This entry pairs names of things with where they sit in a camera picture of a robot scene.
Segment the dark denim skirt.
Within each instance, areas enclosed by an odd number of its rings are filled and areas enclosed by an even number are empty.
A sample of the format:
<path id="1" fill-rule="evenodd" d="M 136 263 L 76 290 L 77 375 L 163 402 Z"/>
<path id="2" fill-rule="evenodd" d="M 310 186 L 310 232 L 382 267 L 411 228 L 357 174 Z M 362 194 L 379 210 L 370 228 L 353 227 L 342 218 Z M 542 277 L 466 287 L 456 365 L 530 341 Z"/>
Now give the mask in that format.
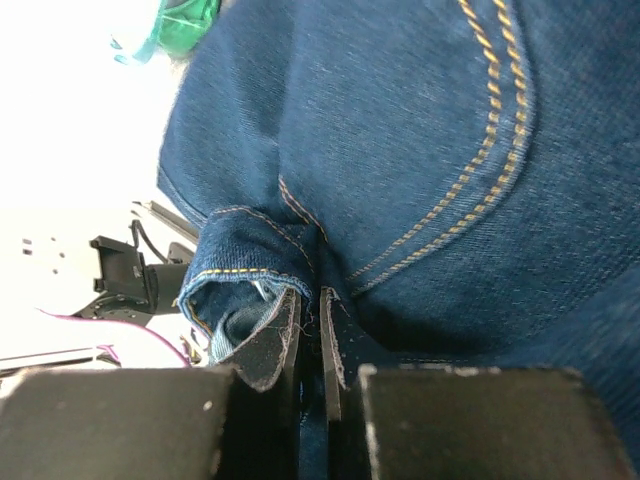
<path id="1" fill-rule="evenodd" d="M 218 363 L 322 294 L 408 362 L 569 367 L 639 459 L 639 5 L 237 1 L 197 46 L 158 185 Z"/>

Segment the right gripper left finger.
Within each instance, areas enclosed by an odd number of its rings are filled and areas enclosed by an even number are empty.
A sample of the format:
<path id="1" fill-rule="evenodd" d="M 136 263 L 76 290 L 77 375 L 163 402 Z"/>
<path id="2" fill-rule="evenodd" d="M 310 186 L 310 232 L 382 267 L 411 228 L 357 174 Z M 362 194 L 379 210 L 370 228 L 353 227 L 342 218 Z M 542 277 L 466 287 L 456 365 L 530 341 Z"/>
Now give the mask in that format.
<path id="1" fill-rule="evenodd" d="M 293 479 L 298 473 L 294 291 L 222 364 L 43 371 L 1 408 L 5 479 Z"/>

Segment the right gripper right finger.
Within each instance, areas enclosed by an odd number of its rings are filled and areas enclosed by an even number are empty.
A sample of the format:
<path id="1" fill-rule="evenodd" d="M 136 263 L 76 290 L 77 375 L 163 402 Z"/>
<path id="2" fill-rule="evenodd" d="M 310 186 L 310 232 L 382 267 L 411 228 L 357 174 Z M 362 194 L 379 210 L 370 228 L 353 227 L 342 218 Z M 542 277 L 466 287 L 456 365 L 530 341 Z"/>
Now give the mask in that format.
<path id="1" fill-rule="evenodd" d="M 324 288 L 332 479 L 631 479 L 602 402 L 572 370 L 396 361 Z"/>

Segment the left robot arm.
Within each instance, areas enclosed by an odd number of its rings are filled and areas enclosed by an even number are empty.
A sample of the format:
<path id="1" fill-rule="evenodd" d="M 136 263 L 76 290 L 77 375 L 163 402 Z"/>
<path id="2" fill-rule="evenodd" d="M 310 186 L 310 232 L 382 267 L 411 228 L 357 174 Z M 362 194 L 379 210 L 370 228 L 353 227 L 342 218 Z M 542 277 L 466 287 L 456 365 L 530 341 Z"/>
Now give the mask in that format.
<path id="1" fill-rule="evenodd" d="M 191 258 L 140 221 L 129 240 L 72 223 L 1 224 L 1 373 L 30 368 L 184 368 L 205 358 L 176 297 Z"/>

